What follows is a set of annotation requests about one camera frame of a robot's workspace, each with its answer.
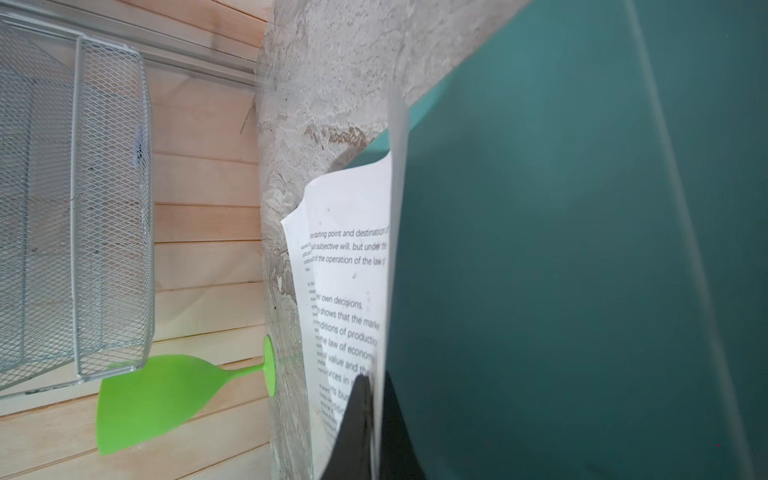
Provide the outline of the green file folder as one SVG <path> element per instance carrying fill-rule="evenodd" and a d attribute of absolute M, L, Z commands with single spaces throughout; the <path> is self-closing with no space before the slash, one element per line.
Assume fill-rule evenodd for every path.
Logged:
<path fill-rule="evenodd" d="M 767 475 L 767 5 L 533 1 L 409 139 L 387 369 L 430 479 Z"/>

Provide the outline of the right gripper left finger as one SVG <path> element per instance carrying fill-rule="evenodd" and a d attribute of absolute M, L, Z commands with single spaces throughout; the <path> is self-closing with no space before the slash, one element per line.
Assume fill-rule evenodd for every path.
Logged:
<path fill-rule="evenodd" d="M 368 376 L 353 383 L 340 430 L 322 480 L 371 480 L 373 398 Z"/>

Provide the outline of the printed paper sheet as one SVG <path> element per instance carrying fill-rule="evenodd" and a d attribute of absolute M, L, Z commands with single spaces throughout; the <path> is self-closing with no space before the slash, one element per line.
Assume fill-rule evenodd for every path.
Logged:
<path fill-rule="evenodd" d="M 401 90 L 387 95 L 388 153 L 310 181 L 282 221 L 303 341 L 312 472 L 321 479 L 358 375 L 373 398 L 379 478 L 386 355 L 409 139 Z"/>

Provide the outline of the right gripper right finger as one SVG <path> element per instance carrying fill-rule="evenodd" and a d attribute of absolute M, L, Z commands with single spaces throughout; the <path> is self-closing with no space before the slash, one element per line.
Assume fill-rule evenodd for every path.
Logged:
<path fill-rule="evenodd" d="M 426 479 L 413 449 L 389 373 L 385 376 L 379 478 Z"/>

